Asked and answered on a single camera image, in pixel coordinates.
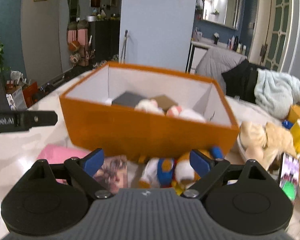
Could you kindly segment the plush dog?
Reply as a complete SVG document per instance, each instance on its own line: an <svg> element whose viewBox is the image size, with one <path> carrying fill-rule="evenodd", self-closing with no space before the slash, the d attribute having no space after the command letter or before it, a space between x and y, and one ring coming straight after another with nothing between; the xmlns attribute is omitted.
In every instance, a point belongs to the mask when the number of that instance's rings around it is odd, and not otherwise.
<svg viewBox="0 0 300 240"><path fill-rule="evenodd" d="M222 150L214 146L204 155L212 159L223 159ZM190 165L190 152L173 158L152 158L147 162L138 185L142 189L174 188L176 194L181 195L186 189L200 179L200 176Z"/></svg>

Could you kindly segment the dark grey box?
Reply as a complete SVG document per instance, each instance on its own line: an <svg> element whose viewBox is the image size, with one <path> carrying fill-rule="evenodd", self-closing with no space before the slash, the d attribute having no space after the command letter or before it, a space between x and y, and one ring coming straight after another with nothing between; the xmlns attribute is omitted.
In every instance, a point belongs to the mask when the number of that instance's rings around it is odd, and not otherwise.
<svg viewBox="0 0 300 240"><path fill-rule="evenodd" d="M147 98L136 93L124 92L121 95L117 96L115 99L113 99L111 105L135 108L137 104L143 99Z"/></svg>

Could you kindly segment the dark illustrated book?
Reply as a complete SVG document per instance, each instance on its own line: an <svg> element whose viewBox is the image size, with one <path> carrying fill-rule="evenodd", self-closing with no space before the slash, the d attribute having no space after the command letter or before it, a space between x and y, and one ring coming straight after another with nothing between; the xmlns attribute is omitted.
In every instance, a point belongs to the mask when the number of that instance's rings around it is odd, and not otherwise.
<svg viewBox="0 0 300 240"><path fill-rule="evenodd" d="M126 156L106 157L93 178L112 194L117 194L119 189L128 187Z"/></svg>

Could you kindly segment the white printed carton box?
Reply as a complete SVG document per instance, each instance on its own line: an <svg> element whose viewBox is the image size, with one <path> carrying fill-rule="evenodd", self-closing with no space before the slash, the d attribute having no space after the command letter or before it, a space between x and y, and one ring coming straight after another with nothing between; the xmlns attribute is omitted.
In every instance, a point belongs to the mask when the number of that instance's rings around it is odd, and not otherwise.
<svg viewBox="0 0 300 240"><path fill-rule="evenodd" d="M25 103L22 87L15 87L6 94L7 102L12 111L26 111L27 105Z"/></svg>

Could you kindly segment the red carton box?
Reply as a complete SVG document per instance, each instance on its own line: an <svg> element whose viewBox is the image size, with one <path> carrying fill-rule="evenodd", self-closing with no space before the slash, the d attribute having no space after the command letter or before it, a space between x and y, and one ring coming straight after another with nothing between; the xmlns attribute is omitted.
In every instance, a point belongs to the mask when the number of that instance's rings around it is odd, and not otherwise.
<svg viewBox="0 0 300 240"><path fill-rule="evenodd" d="M37 102L36 96L38 93L38 86L36 81L31 85L24 87L22 89L22 92L27 108L31 107L34 103Z"/></svg>

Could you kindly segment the orange cardboard box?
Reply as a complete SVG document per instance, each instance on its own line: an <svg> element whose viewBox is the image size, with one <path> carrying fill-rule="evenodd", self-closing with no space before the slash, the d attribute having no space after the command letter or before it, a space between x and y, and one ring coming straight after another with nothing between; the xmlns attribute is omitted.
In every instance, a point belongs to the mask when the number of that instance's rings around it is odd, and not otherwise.
<svg viewBox="0 0 300 240"><path fill-rule="evenodd" d="M166 95L200 113L205 122L145 113L108 102L125 92L146 98ZM239 127L216 80L179 71L108 62L60 96L71 142L106 156L178 157L191 150L232 148Z"/></svg>

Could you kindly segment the cream plush toy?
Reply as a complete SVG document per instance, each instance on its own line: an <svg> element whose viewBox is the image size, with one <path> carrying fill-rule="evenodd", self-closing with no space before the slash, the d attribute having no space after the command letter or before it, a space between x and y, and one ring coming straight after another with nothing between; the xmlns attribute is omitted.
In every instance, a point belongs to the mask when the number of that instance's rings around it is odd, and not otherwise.
<svg viewBox="0 0 300 240"><path fill-rule="evenodd" d="M263 126L243 121L238 142L244 149L244 156L247 159L257 160L265 170L268 170L282 153L297 156L291 132L272 122L267 122Z"/></svg>

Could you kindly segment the black garment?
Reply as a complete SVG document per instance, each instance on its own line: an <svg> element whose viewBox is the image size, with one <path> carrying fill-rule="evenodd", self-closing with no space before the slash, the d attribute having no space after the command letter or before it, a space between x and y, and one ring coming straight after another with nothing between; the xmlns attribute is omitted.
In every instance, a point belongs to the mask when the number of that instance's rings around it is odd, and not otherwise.
<svg viewBox="0 0 300 240"><path fill-rule="evenodd" d="M258 69L267 68L250 63L245 59L236 67L222 73L226 85L226 95L256 104L254 89L257 84Z"/></svg>

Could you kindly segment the light blue fleece blanket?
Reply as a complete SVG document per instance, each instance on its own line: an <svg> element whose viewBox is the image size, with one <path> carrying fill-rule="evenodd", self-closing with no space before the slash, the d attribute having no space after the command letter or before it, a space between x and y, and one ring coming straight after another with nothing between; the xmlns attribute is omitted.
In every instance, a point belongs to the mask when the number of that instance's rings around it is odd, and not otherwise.
<svg viewBox="0 0 300 240"><path fill-rule="evenodd" d="M277 119L285 119L290 107L300 102L300 80L287 73L257 70L254 88L255 102Z"/></svg>

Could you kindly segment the grey padded jacket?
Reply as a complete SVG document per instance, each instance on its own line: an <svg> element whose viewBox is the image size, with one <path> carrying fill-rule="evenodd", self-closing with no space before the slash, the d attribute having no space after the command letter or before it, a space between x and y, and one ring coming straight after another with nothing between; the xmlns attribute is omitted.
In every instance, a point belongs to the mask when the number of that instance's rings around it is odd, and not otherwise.
<svg viewBox="0 0 300 240"><path fill-rule="evenodd" d="M213 47L208 49L200 60L195 74L216 80L225 94L226 84L222 73L232 70L246 59L246 56L232 50Z"/></svg>

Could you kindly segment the yellow bowl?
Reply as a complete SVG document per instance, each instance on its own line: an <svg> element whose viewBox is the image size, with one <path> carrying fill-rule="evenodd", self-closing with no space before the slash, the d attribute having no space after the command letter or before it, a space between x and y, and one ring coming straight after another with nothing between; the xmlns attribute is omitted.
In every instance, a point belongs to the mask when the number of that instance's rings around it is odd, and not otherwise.
<svg viewBox="0 0 300 240"><path fill-rule="evenodd" d="M294 124L298 119L300 119L300 106L292 105L290 107L290 111L287 116L287 120Z"/></svg>

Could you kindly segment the white vanity cabinet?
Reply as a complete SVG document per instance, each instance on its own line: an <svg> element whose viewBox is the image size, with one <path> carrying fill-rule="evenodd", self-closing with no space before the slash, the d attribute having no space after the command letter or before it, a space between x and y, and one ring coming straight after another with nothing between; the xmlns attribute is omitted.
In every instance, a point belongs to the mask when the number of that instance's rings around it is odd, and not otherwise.
<svg viewBox="0 0 300 240"><path fill-rule="evenodd" d="M226 49L227 44L222 42L214 44L214 40L208 38L201 38L199 41L192 40L189 48L189 55L187 59L185 72L194 74L201 59L212 47Z"/></svg>

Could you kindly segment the black tall cabinet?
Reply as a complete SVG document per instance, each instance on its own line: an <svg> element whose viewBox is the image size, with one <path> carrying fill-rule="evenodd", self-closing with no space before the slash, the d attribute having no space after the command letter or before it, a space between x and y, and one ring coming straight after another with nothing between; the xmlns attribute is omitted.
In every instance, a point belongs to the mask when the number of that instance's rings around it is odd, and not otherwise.
<svg viewBox="0 0 300 240"><path fill-rule="evenodd" d="M96 21L89 23L92 36L91 49L95 50L92 63L108 61L119 54L120 21Z"/></svg>

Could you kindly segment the white glass panel door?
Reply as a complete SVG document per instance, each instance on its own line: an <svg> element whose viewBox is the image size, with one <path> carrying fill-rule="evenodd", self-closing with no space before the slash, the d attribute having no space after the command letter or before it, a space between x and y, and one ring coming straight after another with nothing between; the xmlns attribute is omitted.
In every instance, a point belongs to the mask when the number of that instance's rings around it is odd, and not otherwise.
<svg viewBox="0 0 300 240"><path fill-rule="evenodd" d="M249 61L289 73L300 33L300 0L258 0Z"/></svg>

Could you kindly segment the wall mirror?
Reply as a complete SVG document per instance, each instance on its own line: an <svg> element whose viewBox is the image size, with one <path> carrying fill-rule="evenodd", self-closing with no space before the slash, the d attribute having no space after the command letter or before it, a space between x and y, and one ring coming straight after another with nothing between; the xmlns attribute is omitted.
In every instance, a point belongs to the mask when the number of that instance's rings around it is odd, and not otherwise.
<svg viewBox="0 0 300 240"><path fill-rule="evenodd" d="M202 0L201 20L238 30L243 0Z"/></svg>

